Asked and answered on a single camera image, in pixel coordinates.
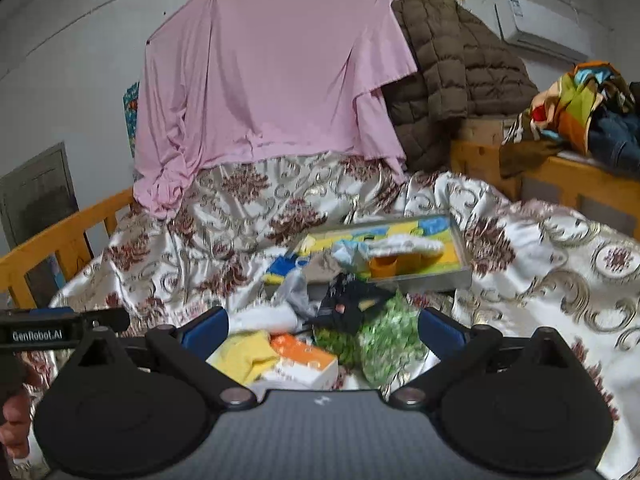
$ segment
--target brown quilted jacket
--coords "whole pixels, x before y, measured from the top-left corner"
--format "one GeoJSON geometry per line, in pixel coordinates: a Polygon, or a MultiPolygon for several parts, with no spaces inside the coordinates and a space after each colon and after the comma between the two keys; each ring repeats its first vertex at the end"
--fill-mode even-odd
{"type": "Polygon", "coordinates": [[[383,87],[410,171],[449,163],[464,118],[521,113],[538,93],[523,62],[455,0],[398,0],[392,9],[418,72],[383,87]]]}

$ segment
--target white air conditioner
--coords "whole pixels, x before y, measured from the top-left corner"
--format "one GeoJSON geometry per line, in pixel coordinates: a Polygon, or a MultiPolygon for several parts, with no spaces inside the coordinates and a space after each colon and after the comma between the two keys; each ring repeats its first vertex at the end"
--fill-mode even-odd
{"type": "Polygon", "coordinates": [[[593,57],[589,35],[575,20],[527,0],[503,0],[495,12],[509,44],[577,63],[593,57]]]}

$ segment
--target pink fabric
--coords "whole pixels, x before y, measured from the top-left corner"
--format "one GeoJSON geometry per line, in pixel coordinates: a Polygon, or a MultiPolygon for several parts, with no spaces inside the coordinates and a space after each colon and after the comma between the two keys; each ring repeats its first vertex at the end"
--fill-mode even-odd
{"type": "Polygon", "coordinates": [[[136,199],[172,218],[198,170],[404,152],[380,86],[416,71],[392,0],[190,0],[146,47],[136,199]]]}

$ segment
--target green bag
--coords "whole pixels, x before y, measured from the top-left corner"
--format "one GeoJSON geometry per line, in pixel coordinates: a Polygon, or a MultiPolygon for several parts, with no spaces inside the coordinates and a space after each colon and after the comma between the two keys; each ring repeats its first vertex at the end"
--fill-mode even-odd
{"type": "Polygon", "coordinates": [[[405,366],[423,360],[429,352],[418,337],[419,314],[419,308],[409,305],[396,292],[380,314],[364,322],[356,335],[315,329],[316,345],[337,356],[346,368],[361,368],[373,388],[383,388],[405,366]]]}

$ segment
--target gray door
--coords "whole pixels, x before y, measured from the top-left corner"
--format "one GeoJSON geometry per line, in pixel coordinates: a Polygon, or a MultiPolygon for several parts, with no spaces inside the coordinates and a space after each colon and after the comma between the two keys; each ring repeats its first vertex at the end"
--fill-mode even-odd
{"type": "MultiPolygon", "coordinates": [[[[0,218],[11,249],[77,210],[63,143],[0,178],[0,218]]],[[[58,290],[47,262],[29,272],[27,282],[38,306],[58,290]]]]}

